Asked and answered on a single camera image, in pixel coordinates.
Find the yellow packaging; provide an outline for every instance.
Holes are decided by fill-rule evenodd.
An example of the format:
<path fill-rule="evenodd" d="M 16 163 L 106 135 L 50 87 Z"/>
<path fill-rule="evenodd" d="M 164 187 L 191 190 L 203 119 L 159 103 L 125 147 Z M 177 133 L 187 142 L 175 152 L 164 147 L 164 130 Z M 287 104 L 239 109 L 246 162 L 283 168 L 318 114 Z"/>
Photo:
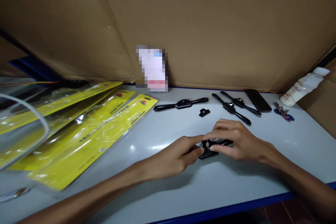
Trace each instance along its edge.
<path fill-rule="evenodd" d="M 156 99 L 140 94 L 94 130 L 88 132 L 83 129 L 85 134 L 72 139 L 64 136 L 67 144 L 62 149 L 59 148 L 58 156 L 45 167 L 29 173 L 28 176 L 56 190 L 63 190 L 156 103 Z M 104 111 L 96 111 L 96 113 L 99 116 L 104 115 Z"/>
<path fill-rule="evenodd" d="M 121 85 L 122 82 L 103 82 L 98 83 L 87 89 L 74 89 L 75 93 L 68 96 L 63 96 L 62 98 L 51 101 L 47 104 L 37 106 L 36 109 L 43 116 L 50 115 L 58 110 L 64 109 L 72 104 L 75 104 L 79 101 L 87 99 L 91 96 L 94 96 L 98 93 L 104 92 L 108 89 L 117 87 Z M 19 128 L 23 125 L 31 123 L 37 120 L 36 115 L 29 111 L 25 111 L 19 114 L 14 114 L 8 117 L 1 118 L 0 120 L 0 134 L 6 133 L 8 131 Z"/>
<path fill-rule="evenodd" d="M 86 100 L 78 102 L 68 108 L 57 111 L 56 113 L 47 116 L 45 119 L 48 122 L 50 127 L 50 133 L 48 137 L 51 137 L 57 131 L 62 129 L 72 120 L 80 116 L 86 110 L 97 104 L 99 101 L 104 99 L 104 97 L 110 95 L 113 90 L 107 90 L 100 94 L 97 94 L 93 97 L 90 97 Z M 29 131 L 25 131 L 25 135 L 21 141 L 17 144 L 13 145 L 11 148 L 7 149 L 5 152 L 0 153 L 0 166 L 3 166 L 6 163 L 9 163 L 11 160 L 20 156 L 22 152 L 27 151 L 32 146 L 36 144 L 36 142 L 40 139 L 40 137 L 44 133 L 44 128 L 39 124 L 39 127 L 30 127 Z M 10 169 L 21 169 L 20 161 L 13 164 Z"/>
<path fill-rule="evenodd" d="M 12 165 L 10 169 L 33 171 L 44 167 L 56 158 L 69 142 L 97 128 L 134 94 L 134 91 L 129 90 L 113 92 L 99 104 L 98 108 L 94 107 L 79 116 L 71 125 L 53 135 L 36 150 Z"/>

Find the blue table edge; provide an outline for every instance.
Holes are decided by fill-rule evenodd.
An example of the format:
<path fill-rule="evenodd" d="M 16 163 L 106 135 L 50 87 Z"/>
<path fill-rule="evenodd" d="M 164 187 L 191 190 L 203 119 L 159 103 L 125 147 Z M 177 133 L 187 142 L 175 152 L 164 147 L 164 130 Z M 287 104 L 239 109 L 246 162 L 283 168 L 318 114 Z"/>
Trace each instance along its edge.
<path fill-rule="evenodd" d="M 336 182 L 327 183 L 332 189 L 336 189 Z M 225 215 L 235 214 L 242 211 L 247 211 L 255 208 L 259 208 L 262 206 L 274 204 L 281 201 L 286 201 L 289 199 L 296 198 L 297 195 L 294 192 L 286 192 L 283 194 L 277 194 L 273 196 L 269 196 L 266 198 L 255 199 L 252 201 L 242 202 L 234 205 L 224 206 L 221 208 L 215 208 L 203 212 L 192 213 L 189 215 L 179 216 L 171 219 L 161 220 L 154 223 L 196 223 L 205 220 L 215 219 L 218 217 L 222 217 Z"/>

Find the forearm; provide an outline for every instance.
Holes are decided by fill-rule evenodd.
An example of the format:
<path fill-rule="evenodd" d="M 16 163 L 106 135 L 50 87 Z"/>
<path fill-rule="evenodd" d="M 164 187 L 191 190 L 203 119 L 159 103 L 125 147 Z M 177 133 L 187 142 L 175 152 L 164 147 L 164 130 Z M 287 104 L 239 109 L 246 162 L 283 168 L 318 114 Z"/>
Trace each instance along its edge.
<path fill-rule="evenodd" d="M 267 162 L 277 169 L 300 198 L 322 220 L 336 222 L 336 192 L 321 180 L 306 172 L 277 150 L 272 150 Z"/>
<path fill-rule="evenodd" d="M 19 223 L 82 223 L 111 200 L 145 180 L 142 166 L 136 163 L 98 185 L 45 208 Z"/>

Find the floor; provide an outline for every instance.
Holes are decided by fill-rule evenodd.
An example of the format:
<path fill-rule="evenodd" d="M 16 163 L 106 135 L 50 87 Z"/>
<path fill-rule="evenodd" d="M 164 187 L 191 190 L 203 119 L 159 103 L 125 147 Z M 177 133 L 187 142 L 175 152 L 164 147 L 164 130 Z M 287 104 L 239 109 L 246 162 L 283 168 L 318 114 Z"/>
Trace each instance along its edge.
<path fill-rule="evenodd" d="M 200 222 L 199 224 L 226 223 L 226 224 L 321 224 L 299 198 L 264 206 L 252 211 L 237 213 Z"/>

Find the cardboard wall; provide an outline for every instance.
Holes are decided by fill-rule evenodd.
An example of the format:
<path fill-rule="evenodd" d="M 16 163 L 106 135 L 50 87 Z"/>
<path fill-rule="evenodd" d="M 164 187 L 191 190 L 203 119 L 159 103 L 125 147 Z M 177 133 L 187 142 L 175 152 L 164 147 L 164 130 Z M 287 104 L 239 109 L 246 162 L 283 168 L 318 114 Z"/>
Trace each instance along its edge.
<path fill-rule="evenodd" d="M 330 70 L 330 73 L 315 90 L 303 97 L 298 104 L 336 139 L 336 59 L 326 68 Z"/>
<path fill-rule="evenodd" d="M 26 56 L 22 51 L 0 37 L 0 76 L 26 77 L 8 62 Z"/>
<path fill-rule="evenodd" d="M 0 0 L 0 26 L 66 78 L 140 79 L 137 44 L 171 84 L 286 91 L 336 40 L 336 0 Z"/>

